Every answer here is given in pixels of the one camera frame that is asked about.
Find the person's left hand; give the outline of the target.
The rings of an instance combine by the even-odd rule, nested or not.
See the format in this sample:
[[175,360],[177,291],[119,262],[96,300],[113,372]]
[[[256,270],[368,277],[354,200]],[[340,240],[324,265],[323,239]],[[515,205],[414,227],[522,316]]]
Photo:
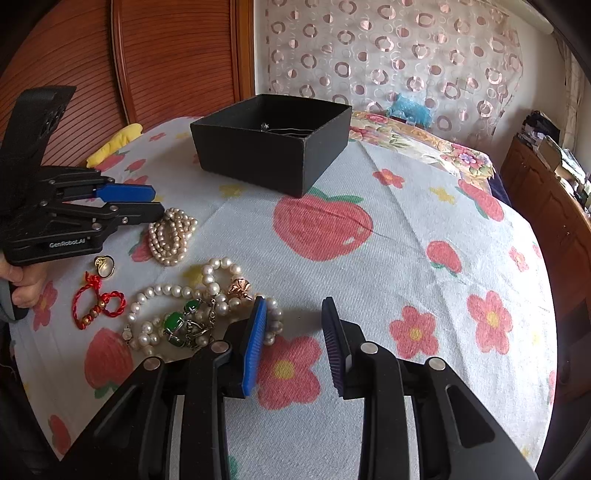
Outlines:
[[12,301],[17,307],[31,308],[37,304],[47,278],[47,271],[47,263],[16,267],[9,264],[4,255],[1,255],[0,276],[15,286]]

